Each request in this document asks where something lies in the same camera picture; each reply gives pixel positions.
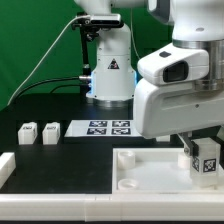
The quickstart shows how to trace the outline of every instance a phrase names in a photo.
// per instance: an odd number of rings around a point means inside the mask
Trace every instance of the black cable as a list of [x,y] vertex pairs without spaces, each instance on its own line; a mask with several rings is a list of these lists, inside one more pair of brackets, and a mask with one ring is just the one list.
[[52,82],[63,82],[63,81],[73,81],[73,80],[79,80],[79,77],[72,77],[72,78],[55,78],[55,79],[46,79],[37,83],[34,83],[30,86],[27,86],[26,88],[24,88],[23,90],[21,90],[20,92],[18,92],[18,94],[15,96],[15,98],[13,99],[11,104],[14,104],[16,102],[16,100],[25,92],[27,92],[28,90],[36,87],[36,86],[40,86],[43,84],[47,84],[47,83],[52,83]]
[[57,89],[60,89],[60,88],[65,88],[65,87],[72,87],[72,86],[78,86],[78,87],[80,87],[80,86],[82,86],[82,85],[84,85],[84,86],[88,86],[88,84],[77,84],[77,85],[61,85],[61,86],[57,86],[57,87],[55,87],[54,89],[52,89],[51,90],[51,92],[50,93],[54,93]]
[[86,41],[85,28],[80,28],[81,44],[82,44],[82,61],[83,61],[83,75],[90,75],[91,69],[89,64],[89,54]]

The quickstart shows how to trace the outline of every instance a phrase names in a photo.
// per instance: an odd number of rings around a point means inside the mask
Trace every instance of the black and white pattern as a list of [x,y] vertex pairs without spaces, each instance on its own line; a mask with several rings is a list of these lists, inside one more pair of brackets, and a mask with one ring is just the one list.
[[130,128],[113,128],[112,135],[131,135]]
[[216,171],[216,159],[204,160],[203,172],[208,173],[214,171]]
[[130,121],[113,121],[113,127],[130,127]]
[[107,127],[107,121],[90,121],[89,127]]
[[199,172],[200,160],[197,157],[193,157],[192,167]]
[[106,135],[106,128],[89,128],[87,131],[87,135]]

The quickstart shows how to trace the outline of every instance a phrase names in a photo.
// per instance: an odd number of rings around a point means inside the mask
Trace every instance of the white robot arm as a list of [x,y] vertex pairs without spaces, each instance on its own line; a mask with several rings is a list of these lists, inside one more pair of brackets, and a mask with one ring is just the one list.
[[223,124],[224,1],[149,0],[149,10],[174,22],[173,43],[138,63],[137,130],[153,138]]
[[110,14],[111,8],[135,8],[144,6],[145,0],[75,0],[89,15]]
[[[119,22],[112,8],[144,6],[144,0],[75,0],[94,23]],[[122,107],[132,102],[136,72],[131,67],[131,33],[128,26],[100,29],[97,38],[97,66],[91,75],[87,101],[104,107]]]

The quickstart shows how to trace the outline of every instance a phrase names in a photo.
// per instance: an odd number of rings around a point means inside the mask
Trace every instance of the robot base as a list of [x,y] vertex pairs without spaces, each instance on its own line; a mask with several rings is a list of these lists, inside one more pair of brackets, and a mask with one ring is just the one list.
[[133,99],[111,101],[111,100],[98,100],[98,99],[87,97],[86,101],[89,104],[94,104],[96,106],[105,107],[105,108],[119,108],[119,107],[128,107],[133,105]]

